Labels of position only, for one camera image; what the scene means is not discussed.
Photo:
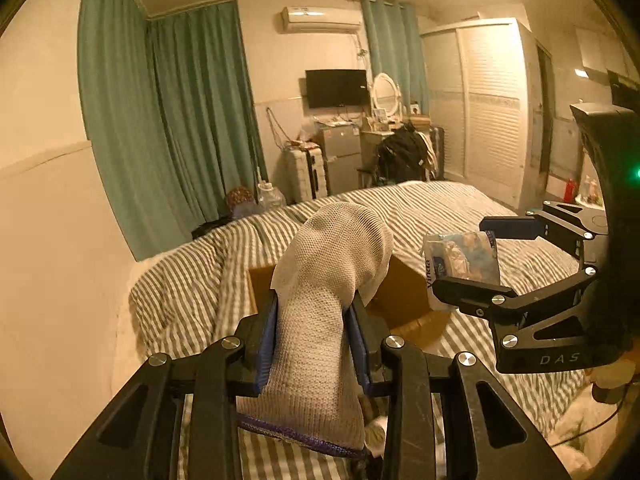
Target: doorway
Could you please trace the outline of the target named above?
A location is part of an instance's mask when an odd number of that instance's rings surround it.
[[[551,167],[551,145],[554,134],[554,117],[556,116],[556,83],[551,56],[538,45],[540,62],[540,81],[542,84],[542,148],[540,149],[540,181],[546,192]]]

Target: white suitcase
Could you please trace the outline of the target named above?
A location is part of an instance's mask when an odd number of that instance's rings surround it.
[[[287,150],[286,156],[291,189],[296,202],[306,202],[327,196],[324,160],[322,160],[322,150],[317,145],[308,150],[297,148]]]

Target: green curtain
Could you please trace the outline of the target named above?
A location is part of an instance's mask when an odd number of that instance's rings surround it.
[[[202,222],[173,169],[146,20],[133,0],[82,0],[78,81],[102,184],[134,257],[190,239]]]
[[[149,23],[161,110],[174,167],[194,215],[225,212],[225,195],[253,188],[262,159],[238,4]]]
[[[428,114],[429,91],[415,7],[362,0],[362,13],[374,76],[385,72],[400,87],[407,109],[415,100],[420,111]]]
[[[137,260],[191,240],[264,171],[235,2],[150,22],[133,0],[82,0],[84,126]]]

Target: black backpack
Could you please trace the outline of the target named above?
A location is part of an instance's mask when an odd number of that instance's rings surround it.
[[[405,124],[376,147],[379,185],[427,180],[427,145],[412,124]]]

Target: television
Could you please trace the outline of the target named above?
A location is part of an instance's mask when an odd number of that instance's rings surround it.
[[[309,108],[341,108],[369,104],[366,70],[307,70]]]

